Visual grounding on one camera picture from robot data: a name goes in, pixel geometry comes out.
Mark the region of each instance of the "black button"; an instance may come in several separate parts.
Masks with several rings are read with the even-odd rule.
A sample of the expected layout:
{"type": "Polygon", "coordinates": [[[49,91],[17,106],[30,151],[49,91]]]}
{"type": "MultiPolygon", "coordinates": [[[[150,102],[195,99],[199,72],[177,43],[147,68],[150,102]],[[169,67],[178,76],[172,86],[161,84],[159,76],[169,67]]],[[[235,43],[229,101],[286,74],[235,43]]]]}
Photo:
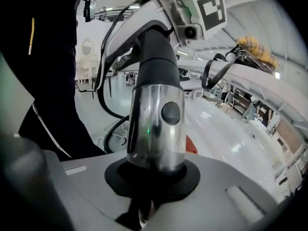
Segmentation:
{"type": "Polygon", "coordinates": [[[180,121],[180,108],[175,102],[168,102],[162,108],[162,118],[170,125],[175,125],[180,121]]]}
{"type": "Polygon", "coordinates": [[[189,26],[185,29],[184,34],[186,37],[193,39],[196,36],[197,31],[193,27],[189,26]]]}

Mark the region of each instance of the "black cable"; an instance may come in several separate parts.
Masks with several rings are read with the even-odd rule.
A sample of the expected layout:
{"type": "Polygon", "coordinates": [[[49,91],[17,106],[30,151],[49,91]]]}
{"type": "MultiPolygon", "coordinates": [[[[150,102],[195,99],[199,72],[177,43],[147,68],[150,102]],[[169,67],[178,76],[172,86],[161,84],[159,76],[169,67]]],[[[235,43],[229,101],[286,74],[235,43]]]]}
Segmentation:
{"type": "Polygon", "coordinates": [[[202,88],[203,89],[206,89],[206,90],[210,90],[212,89],[214,86],[216,86],[216,84],[224,77],[224,75],[227,73],[227,71],[229,70],[229,68],[233,65],[233,63],[228,63],[226,64],[211,80],[209,80],[206,84],[206,81],[207,81],[207,77],[208,77],[208,74],[210,72],[210,68],[211,68],[211,65],[214,61],[217,61],[217,59],[221,59],[223,60],[224,62],[226,62],[226,58],[222,55],[222,54],[216,54],[214,56],[214,60],[209,60],[206,65],[205,65],[205,68],[204,68],[204,72],[203,72],[203,75],[202,75],[202,82],[201,82],[201,85],[202,85],[202,88]]]}
{"type": "Polygon", "coordinates": [[[129,116],[125,116],[123,117],[121,120],[119,120],[106,134],[105,138],[104,138],[104,150],[108,153],[111,154],[113,153],[112,150],[110,150],[108,142],[109,139],[111,138],[112,133],[114,132],[114,130],[116,130],[117,127],[119,127],[122,123],[124,123],[125,121],[129,120],[129,116]]]}
{"type": "MultiPolygon", "coordinates": [[[[102,74],[102,60],[103,60],[103,53],[105,51],[105,46],[106,46],[106,43],[107,43],[107,40],[109,38],[109,36],[111,35],[111,32],[113,31],[114,27],[116,26],[117,22],[120,20],[122,14],[133,4],[136,4],[138,3],[140,0],[135,0],[133,1],[131,4],[129,4],[128,6],[126,6],[120,13],[119,15],[117,16],[117,18],[115,19],[115,21],[113,22],[112,26],[110,27],[110,29],[108,30],[103,42],[102,42],[102,49],[101,49],[101,60],[100,60],[100,64],[99,64],[99,70],[98,70],[98,74],[97,74],[97,79],[100,80],[101,79],[101,74],[102,74]]],[[[100,81],[97,81],[95,83],[95,88],[98,88],[97,89],[97,95],[98,96],[101,96],[101,98],[99,98],[99,102],[101,104],[101,106],[103,107],[103,109],[110,115],[116,117],[116,118],[119,118],[119,119],[122,119],[123,116],[122,115],[119,115],[113,111],[111,111],[108,106],[106,105],[106,102],[105,102],[105,97],[104,97],[104,92],[103,92],[103,89],[104,89],[104,84],[105,84],[105,80],[106,80],[106,76],[107,76],[107,73],[108,73],[108,70],[110,69],[112,63],[111,64],[108,64],[104,65],[104,70],[103,70],[103,79],[102,79],[102,85],[100,86],[100,88],[98,88],[99,86],[99,83],[100,81]]]]}

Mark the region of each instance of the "light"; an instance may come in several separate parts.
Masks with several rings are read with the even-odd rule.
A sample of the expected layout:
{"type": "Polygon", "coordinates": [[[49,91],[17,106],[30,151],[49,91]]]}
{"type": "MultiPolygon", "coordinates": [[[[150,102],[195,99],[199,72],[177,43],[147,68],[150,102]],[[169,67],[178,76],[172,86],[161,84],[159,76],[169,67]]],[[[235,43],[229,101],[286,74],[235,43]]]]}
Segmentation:
{"type": "Polygon", "coordinates": [[[280,73],[275,72],[275,78],[276,78],[276,79],[280,79],[280,73]]]}
{"type": "Polygon", "coordinates": [[[241,144],[236,144],[235,146],[231,148],[231,151],[233,153],[236,153],[236,152],[239,152],[240,148],[241,148],[241,144]]]}
{"type": "Polygon", "coordinates": [[[184,52],[181,52],[181,51],[178,51],[178,53],[181,53],[181,54],[183,54],[183,55],[185,55],[185,56],[188,56],[187,53],[184,53],[184,52]]]}

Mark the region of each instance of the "cable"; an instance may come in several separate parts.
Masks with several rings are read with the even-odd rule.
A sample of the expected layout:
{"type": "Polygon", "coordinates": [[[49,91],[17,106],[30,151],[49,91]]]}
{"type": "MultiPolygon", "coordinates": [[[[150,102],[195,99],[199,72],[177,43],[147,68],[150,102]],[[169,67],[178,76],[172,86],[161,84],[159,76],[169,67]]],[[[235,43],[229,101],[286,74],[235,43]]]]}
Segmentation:
{"type": "Polygon", "coordinates": [[[79,88],[79,85],[75,82],[75,88],[78,90],[78,91],[81,91],[80,88],[79,88]]]}
{"type": "Polygon", "coordinates": [[[106,153],[111,154],[113,153],[112,150],[110,150],[108,142],[109,139],[111,138],[112,133],[114,132],[114,130],[116,130],[117,127],[119,127],[122,123],[124,123],[125,121],[129,120],[129,116],[125,116],[123,117],[121,120],[119,120],[106,134],[105,139],[104,139],[104,150],[106,151],[106,153]]]}
{"type": "Polygon", "coordinates": [[[105,58],[106,58],[106,52],[105,52],[105,46],[107,44],[107,40],[112,32],[112,30],[114,29],[116,23],[119,21],[120,17],[122,16],[122,14],[133,4],[139,3],[140,0],[135,0],[133,1],[131,4],[129,4],[128,6],[126,6],[117,16],[117,18],[115,19],[115,21],[113,22],[111,28],[108,30],[106,37],[104,38],[104,41],[102,42],[102,50],[101,50],[101,61],[100,61],[100,65],[99,65],[99,70],[98,70],[98,74],[97,76],[100,77],[100,82],[98,84],[98,82],[95,83],[95,88],[97,89],[97,95],[99,98],[99,102],[101,104],[101,106],[103,107],[103,109],[110,115],[122,119],[123,116],[119,115],[113,111],[111,111],[108,106],[106,105],[105,102],[105,98],[104,98],[104,92],[103,92],[103,88],[104,88],[104,83],[105,83],[105,79],[107,76],[107,72],[109,70],[109,68],[111,67],[112,63],[108,64],[108,66],[105,66],[105,58]]]}
{"type": "Polygon", "coordinates": [[[124,129],[124,122],[122,123],[122,129],[126,133],[126,130],[124,129]]]}

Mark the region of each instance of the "white stripe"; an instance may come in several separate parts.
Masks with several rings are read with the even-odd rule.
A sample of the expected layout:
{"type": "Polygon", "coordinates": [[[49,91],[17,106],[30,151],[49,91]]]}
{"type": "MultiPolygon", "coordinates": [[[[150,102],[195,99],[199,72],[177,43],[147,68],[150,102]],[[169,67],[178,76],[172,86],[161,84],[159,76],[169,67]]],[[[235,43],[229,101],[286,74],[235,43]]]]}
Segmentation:
{"type": "Polygon", "coordinates": [[[74,175],[83,171],[86,171],[88,168],[86,166],[79,166],[75,168],[66,169],[65,172],[67,175],[74,175]]]}
{"type": "Polygon", "coordinates": [[[49,132],[48,128],[45,126],[45,123],[43,122],[42,118],[39,116],[39,113],[36,109],[36,107],[34,106],[34,104],[32,104],[32,108],[35,112],[35,114],[38,116],[39,121],[41,122],[41,124],[43,125],[43,127],[45,128],[46,132],[48,133],[49,137],[51,138],[51,140],[54,142],[54,144],[58,147],[58,149],[60,149],[60,151],[64,152],[67,156],[69,156],[70,158],[72,158],[69,154],[66,153],[65,150],[63,150],[60,145],[57,143],[57,141],[54,139],[54,137],[51,135],[51,133],[49,132]]]}

